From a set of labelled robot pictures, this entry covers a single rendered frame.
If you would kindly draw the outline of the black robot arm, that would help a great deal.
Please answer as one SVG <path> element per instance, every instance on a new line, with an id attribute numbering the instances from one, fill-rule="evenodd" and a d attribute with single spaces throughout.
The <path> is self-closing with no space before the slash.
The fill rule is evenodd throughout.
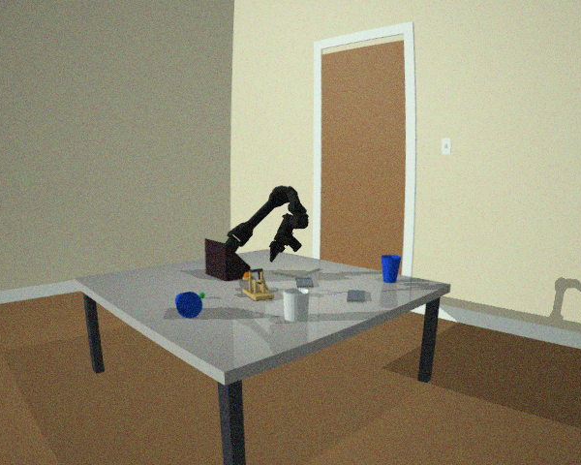
<path id="1" fill-rule="evenodd" d="M 284 203 L 288 205 L 288 211 L 292 214 L 285 214 L 281 225 L 289 227 L 290 229 L 306 229 L 309 224 L 306 213 L 307 209 L 300 203 L 298 193 L 292 186 L 277 186 L 269 195 L 268 201 L 247 221 L 240 223 L 228 233 L 228 241 L 226 244 L 235 251 L 238 246 L 242 247 L 249 238 L 253 235 L 253 229 L 275 208 L 282 206 Z M 236 239 L 234 236 L 238 239 Z M 301 248 L 302 244 L 293 236 L 289 236 L 289 247 L 296 252 Z M 240 240 L 240 241 L 239 241 Z"/>

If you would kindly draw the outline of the white cup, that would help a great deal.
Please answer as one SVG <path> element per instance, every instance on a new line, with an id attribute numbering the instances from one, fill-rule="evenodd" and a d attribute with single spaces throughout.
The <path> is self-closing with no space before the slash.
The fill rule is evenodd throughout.
<path id="1" fill-rule="evenodd" d="M 308 319 L 310 291 L 299 288 L 286 289 L 284 293 L 284 317 L 291 322 Z"/>

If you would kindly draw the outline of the blue cup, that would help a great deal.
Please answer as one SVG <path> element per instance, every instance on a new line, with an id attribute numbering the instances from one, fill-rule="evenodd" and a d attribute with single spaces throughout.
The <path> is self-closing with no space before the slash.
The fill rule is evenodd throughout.
<path id="1" fill-rule="evenodd" d="M 179 294 L 175 303 L 178 313 L 185 318 L 193 319 L 202 310 L 202 300 L 198 294 L 193 292 Z"/>
<path id="2" fill-rule="evenodd" d="M 385 283 L 393 283 L 397 281 L 401 256 L 385 255 L 382 256 L 382 274 Z"/>

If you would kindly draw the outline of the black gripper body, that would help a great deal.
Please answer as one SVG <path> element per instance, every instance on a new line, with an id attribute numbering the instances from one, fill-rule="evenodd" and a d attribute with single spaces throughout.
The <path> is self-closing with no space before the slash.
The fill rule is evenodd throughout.
<path id="1" fill-rule="evenodd" d="M 292 229 L 290 229 L 289 227 L 280 225 L 275 237 L 274 237 L 274 241 L 271 241 L 285 247 L 285 245 L 289 245 L 290 243 L 290 239 L 289 236 L 292 234 Z M 276 240 L 276 241 L 275 241 Z M 271 244 L 270 243 L 270 244 Z"/>

